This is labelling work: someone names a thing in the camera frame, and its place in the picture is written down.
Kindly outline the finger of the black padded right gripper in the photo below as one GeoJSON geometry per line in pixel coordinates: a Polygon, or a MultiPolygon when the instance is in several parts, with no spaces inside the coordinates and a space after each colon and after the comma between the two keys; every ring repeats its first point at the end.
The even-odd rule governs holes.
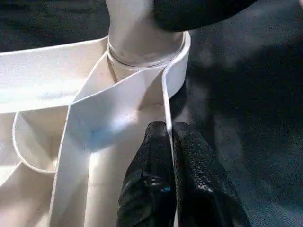
{"type": "Polygon", "coordinates": [[[165,31],[180,32],[228,19],[255,0],[154,0],[153,17],[165,31]]]}

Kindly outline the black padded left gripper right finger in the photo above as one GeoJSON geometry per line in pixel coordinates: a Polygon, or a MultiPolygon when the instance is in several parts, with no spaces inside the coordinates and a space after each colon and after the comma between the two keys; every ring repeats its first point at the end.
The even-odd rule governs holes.
{"type": "Polygon", "coordinates": [[[249,227],[233,184],[202,134],[177,122],[173,146],[178,226],[249,227]]]}

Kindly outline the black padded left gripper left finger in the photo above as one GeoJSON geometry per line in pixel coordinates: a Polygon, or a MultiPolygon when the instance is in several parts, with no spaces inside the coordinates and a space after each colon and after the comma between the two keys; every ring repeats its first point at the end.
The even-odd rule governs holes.
{"type": "Polygon", "coordinates": [[[171,227],[176,211],[175,176],[166,124],[151,122],[124,177],[117,226],[171,227]]]}

